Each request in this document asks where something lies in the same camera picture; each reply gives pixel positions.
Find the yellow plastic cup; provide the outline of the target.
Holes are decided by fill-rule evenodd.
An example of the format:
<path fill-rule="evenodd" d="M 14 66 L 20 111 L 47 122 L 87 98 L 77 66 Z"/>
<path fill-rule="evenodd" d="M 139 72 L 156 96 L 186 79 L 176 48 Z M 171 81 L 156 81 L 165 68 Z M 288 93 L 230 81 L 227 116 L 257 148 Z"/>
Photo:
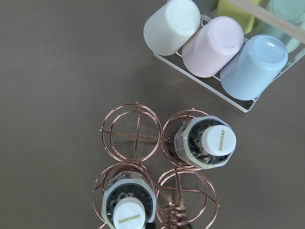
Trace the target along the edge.
<path fill-rule="evenodd" d="M 219 0 L 216 7 L 216 17 L 227 16 L 233 18 L 242 27 L 244 34 L 251 32 L 258 23 L 258 19 L 243 9 L 229 3 L 227 0 Z"/>

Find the tea bottle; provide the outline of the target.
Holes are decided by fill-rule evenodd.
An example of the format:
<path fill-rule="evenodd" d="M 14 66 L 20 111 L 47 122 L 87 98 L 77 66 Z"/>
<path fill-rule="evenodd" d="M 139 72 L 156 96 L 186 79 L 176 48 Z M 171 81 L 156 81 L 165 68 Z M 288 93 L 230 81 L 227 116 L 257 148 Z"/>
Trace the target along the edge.
<path fill-rule="evenodd" d="M 156 194 L 137 171 L 119 171 L 107 184 L 101 215 L 111 229 L 143 229 L 154 222 Z"/>
<path fill-rule="evenodd" d="M 182 125 L 168 137 L 167 152 L 183 167 L 210 169 L 224 166 L 234 153 L 236 135 L 214 115 L 180 116 Z"/>

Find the blue plastic cup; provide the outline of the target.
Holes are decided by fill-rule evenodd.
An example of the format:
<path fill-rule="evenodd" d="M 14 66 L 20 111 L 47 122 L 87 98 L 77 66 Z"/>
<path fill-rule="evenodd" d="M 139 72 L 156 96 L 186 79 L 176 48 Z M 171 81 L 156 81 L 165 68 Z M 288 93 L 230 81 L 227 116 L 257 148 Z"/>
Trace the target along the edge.
<path fill-rule="evenodd" d="M 267 34 L 252 37 L 221 70 L 223 89 L 238 100 L 257 98 L 288 61 L 286 46 Z"/>

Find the copper wire bottle basket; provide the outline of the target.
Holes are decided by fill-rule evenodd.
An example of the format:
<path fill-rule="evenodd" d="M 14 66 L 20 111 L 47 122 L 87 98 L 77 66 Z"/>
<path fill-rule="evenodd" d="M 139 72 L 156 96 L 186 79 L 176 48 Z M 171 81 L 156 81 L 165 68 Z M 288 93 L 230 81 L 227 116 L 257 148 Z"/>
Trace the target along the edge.
<path fill-rule="evenodd" d="M 183 123 L 180 116 L 200 117 L 207 113 L 184 109 L 168 116 L 164 124 L 150 107 L 125 103 L 113 108 L 100 127 L 104 148 L 103 167 L 91 193 L 96 216 L 102 229 L 110 229 L 101 215 L 105 188 L 119 171 L 143 174 L 156 194 L 154 222 L 144 229 L 209 229 L 219 211 L 219 198 L 202 169 L 183 167 L 167 152 L 169 135 Z"/>

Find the white plastic cup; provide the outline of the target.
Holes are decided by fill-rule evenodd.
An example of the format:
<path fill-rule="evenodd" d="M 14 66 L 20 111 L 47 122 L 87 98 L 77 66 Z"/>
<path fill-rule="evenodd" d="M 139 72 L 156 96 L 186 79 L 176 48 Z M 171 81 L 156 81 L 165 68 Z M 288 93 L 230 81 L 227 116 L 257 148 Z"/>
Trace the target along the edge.
<path fill-rule="evenodd" d="M 144 40 L 154 53 L 168 56 L 176 53 L 198 30 L 201 15 L 191 0 L 170 0 L 144 25 Z"/>

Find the pink plastic cup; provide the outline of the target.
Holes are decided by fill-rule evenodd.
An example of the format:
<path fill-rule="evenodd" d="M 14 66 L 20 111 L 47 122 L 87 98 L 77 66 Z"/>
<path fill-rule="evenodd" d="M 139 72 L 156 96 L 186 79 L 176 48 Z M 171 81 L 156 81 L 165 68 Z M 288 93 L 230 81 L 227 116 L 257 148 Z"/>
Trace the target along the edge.
<path fill-rule="evenodd" d="M 183 46 L 182 60 L 193 75 L 208 78 L 221 70 L 241 49 L 244 32 L 227 16 L 212 19 Z"/>

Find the white cup rack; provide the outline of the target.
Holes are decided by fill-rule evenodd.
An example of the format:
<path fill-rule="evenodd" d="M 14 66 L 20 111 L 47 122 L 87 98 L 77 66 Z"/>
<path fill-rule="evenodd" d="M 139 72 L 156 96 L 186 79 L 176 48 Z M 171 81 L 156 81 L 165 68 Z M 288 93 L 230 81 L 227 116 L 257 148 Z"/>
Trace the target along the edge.
<path fill-rule="evenodd" d="M 190 79 L 196 81 L 201 86 L 205 87 L 206 89 L 210 90 L 211 92 L 215 93 L 219 97 L 223 98 L 228 103 L 232 104 L 239 110 L 247 113 L 252 109 L 257 98 L 249 101 L 242 101 L 235 99 L 231 97 L 227 92 L 224 91 L 224 89 L 221 86 L 220 82 L 220 72 L 216 73 L 214 76 L 209 78 L 201 78 L 193 75 L 190 73 L 186 67 L 183 64 L 182 56 L 181 56 L 182 50 L 177 51 L 175 54 L 170 56 L 160 56 L 156 53 L 154 53 L 154 56 L 158 58 L 159 60 L 165 62 L 169 66 L 173 67 L 174 69 L 178 70 L 182 74 L 186 75 Z M 279 74 L 276 76 L 276 78 L 279 78 L 281 75 L 285 74 L 285 72 L 291 68 L 297 61 L 299 61 L 301 58 L 303 58 L 305 55 L 305 45 L 301 44 L 295 51 L 293 51 L 291 54 L 289 54 L 288 62 L 283 67 L 283 69 L 279 72 Z"/>

